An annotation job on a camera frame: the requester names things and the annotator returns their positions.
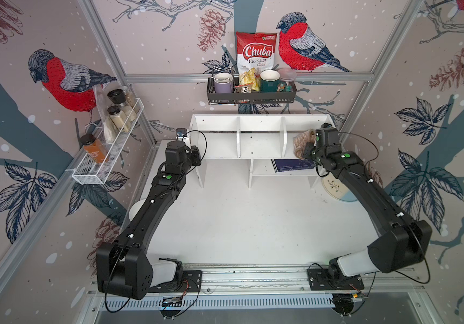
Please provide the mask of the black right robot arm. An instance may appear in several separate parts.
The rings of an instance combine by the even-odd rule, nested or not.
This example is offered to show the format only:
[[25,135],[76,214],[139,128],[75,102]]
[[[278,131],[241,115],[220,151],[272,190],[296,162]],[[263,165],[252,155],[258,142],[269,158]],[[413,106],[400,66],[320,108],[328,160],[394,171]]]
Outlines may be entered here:
[[378,234],[365,249],[330,260],[330,278],[353,278],[375,272],[388,274],[425,261],[431,226],[426,221],[415,220],[399,207],[367,175],[359,156],[342,149],[337,128],[324,123],[314,133],[314,143],[306,144],[304,158],[354,194]]

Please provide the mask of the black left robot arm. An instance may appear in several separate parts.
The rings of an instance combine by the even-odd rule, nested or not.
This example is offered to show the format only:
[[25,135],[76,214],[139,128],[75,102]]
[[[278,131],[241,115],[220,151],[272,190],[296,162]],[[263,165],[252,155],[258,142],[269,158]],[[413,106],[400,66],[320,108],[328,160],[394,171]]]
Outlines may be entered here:
[[153,263],[147,252],[160,221],[185,186],[186,175],[201,162],[198,147],[189,147],[182,140],[167,144],[165,162],[142,206],[112,243],[102,243],[96,251],[99,292],[140,300],[151,288],[181,286],[182,262],[160,258]]

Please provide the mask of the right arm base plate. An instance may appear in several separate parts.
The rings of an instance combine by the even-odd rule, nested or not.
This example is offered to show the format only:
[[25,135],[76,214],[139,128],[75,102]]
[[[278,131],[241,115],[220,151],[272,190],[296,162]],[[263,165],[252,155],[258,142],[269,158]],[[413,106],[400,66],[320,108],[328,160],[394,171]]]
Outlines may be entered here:
[[354,277],[345,277],[338,275],[333,277],[328,269],[308,268],[308,283],[312,291],[333,291],[333,290],[357,290],[365,289],[362,278],[357,275]]

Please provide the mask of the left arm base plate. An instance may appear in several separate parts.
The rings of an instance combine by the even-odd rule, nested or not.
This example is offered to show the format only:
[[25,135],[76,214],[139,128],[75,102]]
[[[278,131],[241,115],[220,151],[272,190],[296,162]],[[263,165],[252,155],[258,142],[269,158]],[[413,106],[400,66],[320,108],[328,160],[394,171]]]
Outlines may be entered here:
[[181,275],[176,275],[174,280],[151,287],[148,293],[200,292],[202,275],[201,270],[184,270]]

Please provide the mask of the white wooden bookshelf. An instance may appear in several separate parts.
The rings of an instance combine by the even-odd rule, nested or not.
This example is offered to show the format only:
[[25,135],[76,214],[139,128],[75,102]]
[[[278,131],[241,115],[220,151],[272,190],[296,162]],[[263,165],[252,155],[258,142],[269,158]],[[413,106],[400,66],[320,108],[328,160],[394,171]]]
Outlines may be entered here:
[[335,125],[327,114],[196,114],[184,141],[197,146],[202,154],[202,165],[196,169],[200,185],[204,184],[208,161],[245,160],[249,188],[255,177],[290,176],[307,178],[313,189],[320,182],[313,169],[276,172],[272,161],[296,160],[294,138],[324,123]]

